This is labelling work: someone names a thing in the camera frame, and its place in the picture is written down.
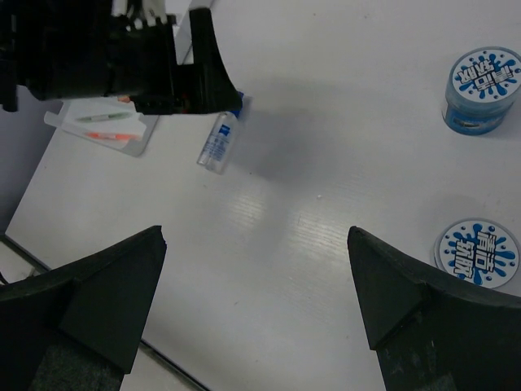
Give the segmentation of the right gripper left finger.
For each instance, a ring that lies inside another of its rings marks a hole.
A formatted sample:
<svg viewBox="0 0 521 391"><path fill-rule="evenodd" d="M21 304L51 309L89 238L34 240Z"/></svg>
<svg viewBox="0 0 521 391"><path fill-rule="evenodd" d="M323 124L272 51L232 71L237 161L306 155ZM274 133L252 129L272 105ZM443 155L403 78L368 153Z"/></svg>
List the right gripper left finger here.
<svg viewBox="0 0 521 391"><path fill-rule="evenodd" d="M133 368L167 251L151 226L1 287L3 390L118 390Z"/></svg>

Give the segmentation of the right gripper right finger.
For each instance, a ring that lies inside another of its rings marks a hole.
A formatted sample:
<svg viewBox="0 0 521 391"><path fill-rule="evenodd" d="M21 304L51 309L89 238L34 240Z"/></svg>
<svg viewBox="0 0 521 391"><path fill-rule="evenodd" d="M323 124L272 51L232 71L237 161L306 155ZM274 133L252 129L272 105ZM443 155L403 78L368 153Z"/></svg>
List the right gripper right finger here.
<svg viewBox="0 0 521 391"><path fill-rule="evenodd" d="M388 390L518 390L520 299L477 287L353 226L347 247Z"/></svg>

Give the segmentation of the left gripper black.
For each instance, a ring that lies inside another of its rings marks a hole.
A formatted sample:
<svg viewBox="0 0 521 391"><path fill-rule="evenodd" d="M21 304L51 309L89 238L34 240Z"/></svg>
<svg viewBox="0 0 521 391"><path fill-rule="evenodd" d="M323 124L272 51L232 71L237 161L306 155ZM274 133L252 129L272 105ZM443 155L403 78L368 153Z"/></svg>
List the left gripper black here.
<svg viewBox="0 0 521 391"><path fill-rule="evenodd" d="M177 63L177 17L151 22L109 18L109 95L128 97L146 115L211 114L241 108L217 45L212 12L190 10L193 65Z"/></svg>

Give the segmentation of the clear spray bottle blue cap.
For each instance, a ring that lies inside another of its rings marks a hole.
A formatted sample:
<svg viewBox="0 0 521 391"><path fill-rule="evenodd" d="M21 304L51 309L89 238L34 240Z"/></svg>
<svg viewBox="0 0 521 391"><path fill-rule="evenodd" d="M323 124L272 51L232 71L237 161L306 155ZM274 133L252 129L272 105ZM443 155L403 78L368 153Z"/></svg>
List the clear spray bottle blue cap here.
<svg viewBox="0 0 521 391"><path fill-rule="evenodd" d="M207 171L223 174L238 129L238 111L219 114L199 154L197 164Z"/></svg>

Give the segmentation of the green highlighter pen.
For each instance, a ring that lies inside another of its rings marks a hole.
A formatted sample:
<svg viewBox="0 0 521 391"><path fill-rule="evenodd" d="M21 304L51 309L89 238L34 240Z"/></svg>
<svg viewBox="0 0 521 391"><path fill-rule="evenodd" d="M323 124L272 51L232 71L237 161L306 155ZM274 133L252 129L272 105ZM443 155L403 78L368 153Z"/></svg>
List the green highlighter pen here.
<svg viewBox="0 0 521 391"><path fill-rule="evenodd" d="M115 112L115 113L106 113L106 114L98 114L94 116L84 116L78 117L76 122L78 123L96 123L96 122L104 122L104 121L118 121L128 119L133 116L131 112Z"/></svg>

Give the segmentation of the blue paint jar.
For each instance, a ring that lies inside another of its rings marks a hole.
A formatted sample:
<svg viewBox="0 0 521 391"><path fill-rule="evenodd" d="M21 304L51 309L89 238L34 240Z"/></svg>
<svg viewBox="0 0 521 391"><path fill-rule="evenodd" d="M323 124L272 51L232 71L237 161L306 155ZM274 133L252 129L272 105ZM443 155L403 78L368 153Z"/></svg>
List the blue paint jar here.
<svg viewBox="0 0 521 391"><path fill-rule="evenodd" d="M520 275L520 242L494 221L459 220L437 237L433 260L438 269L453 277L498 289Z"/></svg>
<svg viewBox="0 0 521 391"><path fill-rule="evenodd" d="M501 46L465 53L451 68L444 96L451 130L470 136L495 130L520 96L520 54Z"/></svg>

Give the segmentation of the orange highlighter pen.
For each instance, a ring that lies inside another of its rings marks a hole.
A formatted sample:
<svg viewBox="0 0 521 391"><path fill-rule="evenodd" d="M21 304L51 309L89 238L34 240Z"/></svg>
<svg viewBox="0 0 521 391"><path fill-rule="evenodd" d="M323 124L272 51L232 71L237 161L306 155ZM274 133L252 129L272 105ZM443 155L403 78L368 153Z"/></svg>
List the orange highlighter pen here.
<svg viewBox="0 0 521 391"><path fill-rule="evenodd" d="M88 138L98 140L109 140L118 142L128 142L130 140L139 140L140 137L136 134L118 134L118 133L100 133L100 132L87 132L84 135Z"/></svg>

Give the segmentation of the blue plastic case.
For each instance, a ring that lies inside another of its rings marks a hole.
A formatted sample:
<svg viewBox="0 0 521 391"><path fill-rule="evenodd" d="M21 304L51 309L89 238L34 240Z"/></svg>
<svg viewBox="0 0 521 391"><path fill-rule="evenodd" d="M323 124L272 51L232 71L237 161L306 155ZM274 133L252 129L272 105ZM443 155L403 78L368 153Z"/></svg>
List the blue plastic case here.
<svg viewBox="0 0 521 391"><path fill-rule="evenodd" d="M232 113L236 118L239 118L241 112L243 111L243 108L244 108L244 98L245 98L245 94L244 94L242 91L239 91L239 97L240 97L240 100L241 100L241 102L240 102L240 106L239 106L237 109L231 111L231 113Z"/></svg>

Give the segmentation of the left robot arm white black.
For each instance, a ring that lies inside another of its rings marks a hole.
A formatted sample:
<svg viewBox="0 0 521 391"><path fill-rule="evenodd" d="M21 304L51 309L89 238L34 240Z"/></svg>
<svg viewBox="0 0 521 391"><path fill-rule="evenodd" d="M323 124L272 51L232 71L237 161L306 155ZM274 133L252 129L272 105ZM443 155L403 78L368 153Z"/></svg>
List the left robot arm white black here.
<svg viewBox="0 0 521 391"><path fill-rule="evenodd" d="M177 18L162 1L4 1L1 106L18 109L18 89L40 101L128 97L144 115L238 110L212 13L188 13L191 64L177 61Z"/></svg>

